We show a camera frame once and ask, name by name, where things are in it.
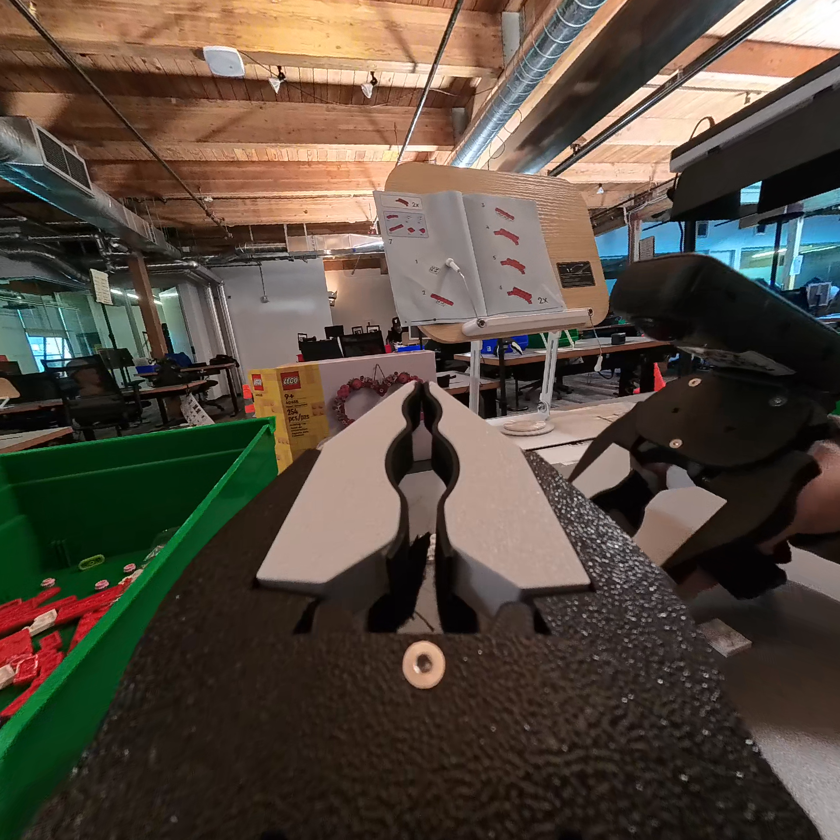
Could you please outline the spiral metal ceiling duct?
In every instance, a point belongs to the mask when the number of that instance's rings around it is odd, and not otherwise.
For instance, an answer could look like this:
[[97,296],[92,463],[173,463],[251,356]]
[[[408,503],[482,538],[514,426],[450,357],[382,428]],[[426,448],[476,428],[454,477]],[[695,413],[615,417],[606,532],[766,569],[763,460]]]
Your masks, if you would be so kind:
[[470,167],[478,162],[603,5],[603,1],[554,1],[543,9],[458,141],[449,165]]

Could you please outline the pile of red lego pieces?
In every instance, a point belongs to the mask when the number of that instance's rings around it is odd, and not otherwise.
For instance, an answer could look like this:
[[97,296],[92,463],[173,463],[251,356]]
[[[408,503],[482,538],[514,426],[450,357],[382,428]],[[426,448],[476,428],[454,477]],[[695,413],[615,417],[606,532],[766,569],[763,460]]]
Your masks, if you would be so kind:
[[118,582],[101,580],[83,597],[60,597],[56,580],[48,578],[41,593],[2,604],[1,691],[7,698],[2,703],[3,726],[25,708],[144,571],[144,566],[129,563]]

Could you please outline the instruction booklet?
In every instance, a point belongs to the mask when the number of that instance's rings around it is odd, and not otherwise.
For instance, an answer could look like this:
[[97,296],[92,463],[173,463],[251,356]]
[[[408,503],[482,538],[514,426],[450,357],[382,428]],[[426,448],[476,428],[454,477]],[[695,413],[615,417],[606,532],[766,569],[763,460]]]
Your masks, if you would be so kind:
[[373,197],[403,323],[567,310],[532,199],[454,191]]

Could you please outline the wooden book stand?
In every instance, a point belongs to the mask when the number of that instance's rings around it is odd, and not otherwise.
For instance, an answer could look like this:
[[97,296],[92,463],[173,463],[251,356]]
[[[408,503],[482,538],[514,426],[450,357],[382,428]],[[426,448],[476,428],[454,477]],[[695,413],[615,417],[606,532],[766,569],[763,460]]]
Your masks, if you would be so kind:
[[480,342],[544,333],[546,359],[537,415],[530,421],[508,419],[500,430],[519,438],[546,435],[553,431],[550,406],[560,335],[570,329],[592,329],[604,319],[608,309],[606,282],[584,200],[562,180],[421,163],[399,164],[388,176],[384,189],[384,192],[421,195],[448,191],[535,201],[567,310],[553,316],[498,317],[412,327],[421,328],[429,338],[440,343],[470,342],[469,408],[472,411],[477,405]]

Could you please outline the green plastic bin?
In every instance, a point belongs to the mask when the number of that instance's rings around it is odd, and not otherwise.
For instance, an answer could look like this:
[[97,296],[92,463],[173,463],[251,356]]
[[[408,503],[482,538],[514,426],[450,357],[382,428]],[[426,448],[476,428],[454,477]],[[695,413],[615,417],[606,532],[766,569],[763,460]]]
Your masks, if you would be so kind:
[[153,614],[186,566],[278,475],[265,419],[2,456],[2,602],[149,568],[2,725],[2,838],[19,838],[93,740]]

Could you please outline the lego set box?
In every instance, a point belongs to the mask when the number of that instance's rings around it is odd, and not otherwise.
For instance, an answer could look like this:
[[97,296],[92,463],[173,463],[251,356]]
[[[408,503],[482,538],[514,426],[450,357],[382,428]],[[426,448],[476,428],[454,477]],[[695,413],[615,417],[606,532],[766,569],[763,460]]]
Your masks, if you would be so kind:
[[436,381],[432,351],[295,362],[248,373],[255,415],[275,420],[275,453],[282,472],[378,406],[403,385]]

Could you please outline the rectangular metal vent duct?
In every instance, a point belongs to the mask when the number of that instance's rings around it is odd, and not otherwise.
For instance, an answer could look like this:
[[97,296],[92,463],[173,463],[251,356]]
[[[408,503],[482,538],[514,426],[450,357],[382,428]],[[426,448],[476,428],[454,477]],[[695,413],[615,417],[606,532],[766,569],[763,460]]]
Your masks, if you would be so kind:
[[135,249],[182,257],[160,229],[93,184],[79,154],[32,119],[1,118],[1,177]]

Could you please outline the long background desk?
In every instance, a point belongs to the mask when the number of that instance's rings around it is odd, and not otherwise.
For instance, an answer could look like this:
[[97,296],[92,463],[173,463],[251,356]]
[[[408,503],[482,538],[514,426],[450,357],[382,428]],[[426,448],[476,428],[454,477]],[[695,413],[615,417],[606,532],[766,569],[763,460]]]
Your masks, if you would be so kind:
[[[579,340],[574,346],[559,347],[558,360],[569,361],[584,357],[598,357],[600,355],[607,356],[609,354],[618,354],[624,352],[640,352],[647,350],[657,350],[669,347],[669,343],[664,341],[656,341],[649,337],[628,337],[624,343],[613,344],[610,337],[592,338]],[[544,362],[545,349],[541,350],[524,350],[522,353],[505,353],[505,364],[507,366],[516,366],[519,364],[535,364]]]

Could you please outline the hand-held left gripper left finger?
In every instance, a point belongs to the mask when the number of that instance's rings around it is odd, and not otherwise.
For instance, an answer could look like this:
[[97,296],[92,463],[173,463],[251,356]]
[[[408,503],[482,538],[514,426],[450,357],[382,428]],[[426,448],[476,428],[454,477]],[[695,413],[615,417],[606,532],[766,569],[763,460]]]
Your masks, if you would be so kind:
[[413,381],[326,443],[260,565],[260,586],[312,597],[381,597],[407,541],[400,483],[413,466],[424,389]]

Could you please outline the black office chair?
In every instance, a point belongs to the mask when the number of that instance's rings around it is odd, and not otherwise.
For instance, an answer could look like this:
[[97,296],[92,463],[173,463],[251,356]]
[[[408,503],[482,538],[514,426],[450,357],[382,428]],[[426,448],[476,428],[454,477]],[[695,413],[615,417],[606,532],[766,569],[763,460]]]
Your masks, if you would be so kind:
[[87,442],[96,440],[100,430],[121,436],[142,422],[137,388],[125,393],[99,356],[65,361],[56,368],[56,385],[69,419]]

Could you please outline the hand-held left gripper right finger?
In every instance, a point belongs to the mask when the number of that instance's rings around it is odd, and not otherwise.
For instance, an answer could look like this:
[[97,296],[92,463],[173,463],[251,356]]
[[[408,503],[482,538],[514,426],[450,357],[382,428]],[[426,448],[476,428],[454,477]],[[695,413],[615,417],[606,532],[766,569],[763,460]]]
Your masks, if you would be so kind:
[[435,383],[423,386],[437,504],[437,579],[476,613],[583,592],[590,577],[524,452]]

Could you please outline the white ceiling access point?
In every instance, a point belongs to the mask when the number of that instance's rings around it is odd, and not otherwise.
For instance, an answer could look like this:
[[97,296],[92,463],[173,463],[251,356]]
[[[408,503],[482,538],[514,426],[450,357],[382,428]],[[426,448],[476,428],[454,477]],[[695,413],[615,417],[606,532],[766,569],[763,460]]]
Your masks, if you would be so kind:
[[246,77],[245,61],[237,49],[220,45],[205,45],[202,53],[212,76],[227,79]]

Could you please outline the person's right hand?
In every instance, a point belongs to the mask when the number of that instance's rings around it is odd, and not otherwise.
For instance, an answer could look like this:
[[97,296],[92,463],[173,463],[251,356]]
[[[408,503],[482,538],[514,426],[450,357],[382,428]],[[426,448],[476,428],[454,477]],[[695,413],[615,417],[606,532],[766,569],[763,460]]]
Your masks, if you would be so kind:
[[818,444],[812,456],[819,475],[797,498],[793,533],[822,536],[839,531],[839,446],[834,440]]

